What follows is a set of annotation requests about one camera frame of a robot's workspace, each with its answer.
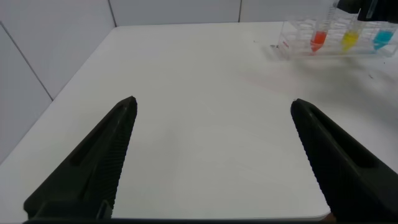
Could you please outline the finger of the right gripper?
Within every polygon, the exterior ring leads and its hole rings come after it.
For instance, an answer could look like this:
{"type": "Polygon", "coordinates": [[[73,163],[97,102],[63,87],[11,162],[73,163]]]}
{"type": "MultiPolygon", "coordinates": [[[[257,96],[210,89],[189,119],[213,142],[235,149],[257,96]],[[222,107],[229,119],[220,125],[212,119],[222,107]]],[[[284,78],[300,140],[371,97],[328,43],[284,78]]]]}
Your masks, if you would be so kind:
{"type": "Polygon", "coordinates": [[[397,0],[378,0],[374,11],[376,21],[397,23],[397,0]]]}
{"type": "Polygon", "coordinates": [[[337,8],[348,14],[356,14],[359,21],[367,21],[368,0],[339,0],[337,8]]]}

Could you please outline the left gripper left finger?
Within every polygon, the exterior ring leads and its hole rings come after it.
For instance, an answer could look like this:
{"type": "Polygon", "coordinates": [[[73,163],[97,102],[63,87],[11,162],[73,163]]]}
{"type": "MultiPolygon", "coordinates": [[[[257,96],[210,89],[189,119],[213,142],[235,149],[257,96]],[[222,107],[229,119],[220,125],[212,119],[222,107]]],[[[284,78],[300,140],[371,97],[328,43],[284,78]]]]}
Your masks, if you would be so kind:
{"type": "Polygon", "coordinates": [[[137,116],[137,101],[118,102],[24,202],[28,218],[111,218],[137,116]]]}

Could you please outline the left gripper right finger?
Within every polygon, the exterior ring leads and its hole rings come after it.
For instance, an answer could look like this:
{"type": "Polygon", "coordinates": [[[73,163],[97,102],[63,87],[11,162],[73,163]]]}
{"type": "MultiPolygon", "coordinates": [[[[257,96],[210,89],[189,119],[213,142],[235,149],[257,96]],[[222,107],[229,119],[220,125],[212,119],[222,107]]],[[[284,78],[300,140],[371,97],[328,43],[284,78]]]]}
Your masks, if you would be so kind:
{"type": "Polygon", "coordinates": [[[396,222],[397,173],[315,105],[297,99],[290,113],[338,222],[396,222]]]}

